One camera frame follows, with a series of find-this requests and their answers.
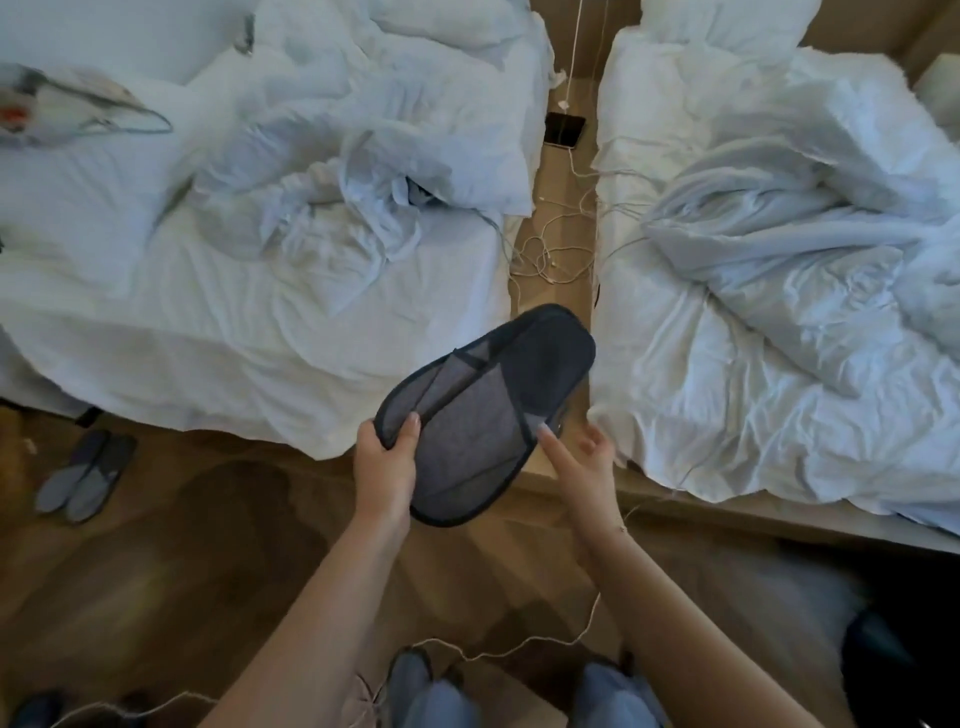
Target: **pair of slippers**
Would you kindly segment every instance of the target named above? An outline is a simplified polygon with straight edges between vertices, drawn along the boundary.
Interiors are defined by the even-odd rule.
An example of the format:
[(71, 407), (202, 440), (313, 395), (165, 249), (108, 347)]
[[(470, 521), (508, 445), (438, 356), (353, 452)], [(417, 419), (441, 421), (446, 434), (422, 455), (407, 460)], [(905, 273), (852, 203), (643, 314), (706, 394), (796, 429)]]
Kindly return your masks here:
[(89, 521), (103, 509), (124, 469), (133, 458), (136, 440), (102, 429), (88, 431), (56, 471), (36, 492), (38, 513), (64, 509), (71, 523)]

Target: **white bed sheet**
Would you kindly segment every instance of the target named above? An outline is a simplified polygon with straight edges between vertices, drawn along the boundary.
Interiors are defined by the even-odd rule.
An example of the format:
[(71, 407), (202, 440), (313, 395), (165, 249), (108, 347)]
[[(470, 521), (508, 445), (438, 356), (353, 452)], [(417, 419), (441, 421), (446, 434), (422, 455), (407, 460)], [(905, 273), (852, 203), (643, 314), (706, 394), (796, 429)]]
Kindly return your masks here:
[[(535, 20), (497, 59), (531, 182), (553, 64)], [(519, 223), (508, 220), (509, 239)], [(415, 253), (333, 318), (266, 265), (214, 250), (185, 206), (158, 228), (123, 301), (33, 268), (0, 276), (0, 325), (64, 391), (140, 422), (288, 443), (317, 459), (349, 449), (405, 376), (510, 315), (503, 241), (464, 210), (432, 211)]]
[(721, 501), (760, 490), (805, 502), (960, 497), (960, 387), (898, 377), (858, 400), (797, 370), (680, 279), (637, 217), (699, 156), (705, 115), (751, 69), (722, 51), (621, 31), (600, 89), (605, 175), (589, 418), (670, 488)]

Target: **white pillow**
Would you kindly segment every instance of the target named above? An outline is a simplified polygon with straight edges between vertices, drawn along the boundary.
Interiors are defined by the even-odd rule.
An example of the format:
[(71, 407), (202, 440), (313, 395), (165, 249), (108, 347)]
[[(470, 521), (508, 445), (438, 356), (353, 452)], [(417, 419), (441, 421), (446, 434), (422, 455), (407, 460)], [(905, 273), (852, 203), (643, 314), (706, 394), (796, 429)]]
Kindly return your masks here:
[(640, 30), (660, 43), (705, 43), (739, 56), (784, 58), (820, 0), (642, 0)]
[(371, 0), (370, 17), (387, 33), (465, 50), (522, 36), (530, 22), (517, 0)]
[(53, 265), (126, 292), (156, 221), (203, 161), (203, 98), (165, 81), (121, 79), (174, 130), (109, 133), (54, 147), (0, 147), (0, 265)]

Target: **leg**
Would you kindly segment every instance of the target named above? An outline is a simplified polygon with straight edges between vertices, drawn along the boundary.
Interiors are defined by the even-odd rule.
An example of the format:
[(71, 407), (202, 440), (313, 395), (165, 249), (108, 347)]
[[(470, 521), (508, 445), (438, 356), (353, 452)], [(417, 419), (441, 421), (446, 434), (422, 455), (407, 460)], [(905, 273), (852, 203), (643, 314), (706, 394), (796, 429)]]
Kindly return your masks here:
[(615, 667), (590, 663), (577, 687), (571, 728), (659, 728), (641, 689)]
[(459, 689), (440, 680), (417, 696), (402, 728), (480, 728), (480, 713)]
[(402, 650), (390, 667), (387, 697), (394, 728), (479, 728), (469, 699), (446, 680), (433, 681), (426, 653)]

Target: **smartphone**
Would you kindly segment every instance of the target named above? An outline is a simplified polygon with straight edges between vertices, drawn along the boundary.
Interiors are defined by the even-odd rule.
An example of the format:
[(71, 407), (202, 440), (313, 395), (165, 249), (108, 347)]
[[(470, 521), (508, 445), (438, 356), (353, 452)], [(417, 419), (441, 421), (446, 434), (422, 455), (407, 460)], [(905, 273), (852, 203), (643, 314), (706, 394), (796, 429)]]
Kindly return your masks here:
[(543, 135), (543, 143), (551, 147), (576, 149), (586, 124), (587, 119), (583, 116), (570, 116), (558, 111), (550, 111), (546, 115), (546, 133)]

